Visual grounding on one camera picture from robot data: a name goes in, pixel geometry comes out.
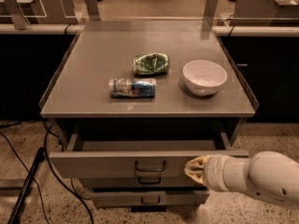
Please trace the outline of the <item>green crushed can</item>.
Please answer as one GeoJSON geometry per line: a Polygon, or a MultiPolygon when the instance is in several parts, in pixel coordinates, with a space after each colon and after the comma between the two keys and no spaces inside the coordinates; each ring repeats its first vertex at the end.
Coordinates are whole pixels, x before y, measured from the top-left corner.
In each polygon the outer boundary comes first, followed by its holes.
{"type": "Polygon", "coordinates": [[[133,58],[133,74],[135,76],[158,76],[166,74],[170,67],[166,53],[138,54],[133,58]]]}

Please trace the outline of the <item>white ceramic bowl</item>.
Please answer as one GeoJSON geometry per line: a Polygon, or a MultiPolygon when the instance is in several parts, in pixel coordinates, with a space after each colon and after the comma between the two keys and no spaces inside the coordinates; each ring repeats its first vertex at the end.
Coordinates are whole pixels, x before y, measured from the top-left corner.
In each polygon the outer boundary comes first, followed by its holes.
{"type": "Polygon", "coordinates": [[[185,85],[197,96],[216,93],[227,80],[227,73],[223,67],[206,60],[186,63],[182,72],[185,85]]]}

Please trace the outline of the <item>grey middle drawer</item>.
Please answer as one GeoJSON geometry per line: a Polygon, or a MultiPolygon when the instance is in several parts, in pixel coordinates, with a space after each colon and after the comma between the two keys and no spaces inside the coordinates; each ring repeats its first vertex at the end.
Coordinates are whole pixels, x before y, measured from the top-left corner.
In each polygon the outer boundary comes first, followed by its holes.
{"type": "Polygon", "coordinates": [[[120,189],[148,187],[196,187],[189,177],[134,177],[134,178],[81,178],[80,182],[87,189],[120,189]]]}

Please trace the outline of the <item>blue silver crushed can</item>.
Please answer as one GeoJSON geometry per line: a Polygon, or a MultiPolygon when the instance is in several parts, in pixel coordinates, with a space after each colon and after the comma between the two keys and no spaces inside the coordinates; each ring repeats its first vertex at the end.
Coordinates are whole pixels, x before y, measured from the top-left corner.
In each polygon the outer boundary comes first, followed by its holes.
{"type": "Polygon", "coordinates": [[[109,94],[113,98],[151,98],[156,94],[156,79],[112,78],[109,81],[109,94]]]}

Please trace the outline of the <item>black bar on floor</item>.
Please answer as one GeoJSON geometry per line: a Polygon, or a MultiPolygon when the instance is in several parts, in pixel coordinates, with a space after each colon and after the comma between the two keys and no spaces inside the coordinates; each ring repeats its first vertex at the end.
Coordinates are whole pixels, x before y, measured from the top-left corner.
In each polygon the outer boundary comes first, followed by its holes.
{"type": "Polygon", "coordinates": [[[45,152],[45,148],[40,147],[38,149],[36,156],[34,158],[34,161],[31,165],[31,168],[28,171],[28,175],[26,176],[26,178],[21,186],[21,192],[20,192],[19,197],[14,205],[14,208],[11,212],[11,215],[10,215],[10,218],[9,218],[7,224],[20,224],[20,216],[21,216],[22,206],[24,205],[26,197],[29,193],[29,189],[31,188],[31,185],[35,179],[35,175],[36,175],[36,171],[38,169],[39,163],[41,163],[45,159],[44,152],[45,152]]]}

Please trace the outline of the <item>grey post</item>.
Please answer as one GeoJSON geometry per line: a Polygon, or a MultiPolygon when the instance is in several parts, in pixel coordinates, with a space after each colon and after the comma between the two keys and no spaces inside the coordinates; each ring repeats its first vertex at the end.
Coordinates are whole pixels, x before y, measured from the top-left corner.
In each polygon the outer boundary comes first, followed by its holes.
{"type": "Polygon", "coordinates": [[[27,28],[28,22],[23,17],[22,11],[17,0],[4,0],[7,10],[11,16],[12,23],[16,30],[25,30],[27,28]]]}
{"type": "Polygon", "coordinates": [[[85,4],[88,11],[89,21],[99,21],[100,15],[97,0],[85,0],[85,4]]]}
{"type": "Polygon", "coordinates": [[[215,16],[217,5],[219,0],[206,0],[204,18],[206,20],[212,20],[215,16]]]}

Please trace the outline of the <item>grey post right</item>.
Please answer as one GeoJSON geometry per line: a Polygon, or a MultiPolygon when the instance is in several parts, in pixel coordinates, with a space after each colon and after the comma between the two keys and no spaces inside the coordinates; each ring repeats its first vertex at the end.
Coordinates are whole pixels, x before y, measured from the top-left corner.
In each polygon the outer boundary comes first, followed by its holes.
{"type": "Polygon", "coordinates": [[[215,16],[217,5],[219,0],[206,0],[204,18],[206,20],[212,20],[215,16]]]}

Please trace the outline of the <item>grey top drawer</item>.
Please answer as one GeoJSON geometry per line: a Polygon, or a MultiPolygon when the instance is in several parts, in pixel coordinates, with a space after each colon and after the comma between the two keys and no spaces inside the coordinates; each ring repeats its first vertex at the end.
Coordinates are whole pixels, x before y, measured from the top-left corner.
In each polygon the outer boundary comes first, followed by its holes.
{"type": "Polygon", "coordinates": [[[67,150],[50,153],[50,161],[61,176],[78,179],[180,177],[187,161],[214,154],[249,155],[228,142],[217,147],[212,140],[90,141],[75,133],[67,150]]]}

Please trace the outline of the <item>grey bottom drawer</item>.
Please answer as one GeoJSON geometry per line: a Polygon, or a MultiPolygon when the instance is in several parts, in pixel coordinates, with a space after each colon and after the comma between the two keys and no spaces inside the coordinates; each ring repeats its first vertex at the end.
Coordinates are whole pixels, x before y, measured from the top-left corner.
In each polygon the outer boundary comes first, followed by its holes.
{"type": "Polygon", "coordinates": [[[162,189],[150,191],[92,192],[91,198],[96,208],[200,205],[209,196],[206,189],[162,189]]]}

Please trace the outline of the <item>grey post left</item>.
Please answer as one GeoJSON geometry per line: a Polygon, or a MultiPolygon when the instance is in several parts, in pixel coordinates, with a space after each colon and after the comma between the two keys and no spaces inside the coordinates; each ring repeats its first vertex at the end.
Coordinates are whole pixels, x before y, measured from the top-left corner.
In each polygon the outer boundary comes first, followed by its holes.
{"type": "Polygon", "coordinates": [[[28,22],[23,17],[22,11],[17,0],[4,0],[7,10],[11,16],[12,23],[16,30],[25,30],[27,28],[28,22]]]}

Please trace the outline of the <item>grey drawer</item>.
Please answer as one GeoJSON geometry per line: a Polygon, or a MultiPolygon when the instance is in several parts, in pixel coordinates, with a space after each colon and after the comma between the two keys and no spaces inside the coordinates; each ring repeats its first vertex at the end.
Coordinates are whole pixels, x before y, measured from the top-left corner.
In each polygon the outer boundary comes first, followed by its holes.
{"type": "Polygon", "coordinates": [[[150,191],[92,192],[91,198],[96,208],[200,205],[209,196],[206,189],[162,189],[150,191]]]}
{"type": "Polygon", "coordinates": [[[189,177],[134,177],[134,178],[81,178],[80,182],[87,189],[120,189],[148,187],[196,187],[189,177]]]}
{"type": "Polygon", "coordinates": [[[78,179],[180,177],[187,161],[214,154],[249,155],[228,142],[217,147],[212,140],[90,141],[75,133],[67,150],[50,153],[50,161],[61,176],[78,179]]]}

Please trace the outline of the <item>long white rail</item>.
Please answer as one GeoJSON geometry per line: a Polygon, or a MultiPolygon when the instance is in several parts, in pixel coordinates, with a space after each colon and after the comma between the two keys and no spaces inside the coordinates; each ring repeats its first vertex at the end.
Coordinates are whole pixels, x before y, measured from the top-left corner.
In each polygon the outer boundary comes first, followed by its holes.
{"type": "MultiPolygon", "coordinates": [[[[13,24],[0,24],[1,35],[62,35],[83,30],[84,26],[78,24],[33,24],[25,30],[16,30],[13,24]]],[[[299,27],[213,26],[212,30],[217,36],[299,37],[299,27]]]]}

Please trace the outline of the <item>grey post middle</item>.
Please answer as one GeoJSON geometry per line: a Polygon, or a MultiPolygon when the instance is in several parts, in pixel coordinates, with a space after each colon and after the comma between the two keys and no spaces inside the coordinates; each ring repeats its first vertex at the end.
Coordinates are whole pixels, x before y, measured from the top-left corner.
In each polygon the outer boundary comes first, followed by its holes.
{"type": "Polygon", "coordinates": [[[88,11],[89,21],[99,21],[100,15],[97,0],[85,0],[85,4],[88,11]]]}

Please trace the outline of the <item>grey drawer cabinet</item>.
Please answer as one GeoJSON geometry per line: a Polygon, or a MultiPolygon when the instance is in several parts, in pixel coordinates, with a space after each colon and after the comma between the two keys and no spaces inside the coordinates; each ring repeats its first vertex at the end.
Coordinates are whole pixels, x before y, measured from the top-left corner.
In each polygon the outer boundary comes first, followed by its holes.
{"type": "Polygon", "coordinates": [[[214,138],[254,115],[220,40],[205,21],[89,22],[41,100],[64,144],[214,138]]]}

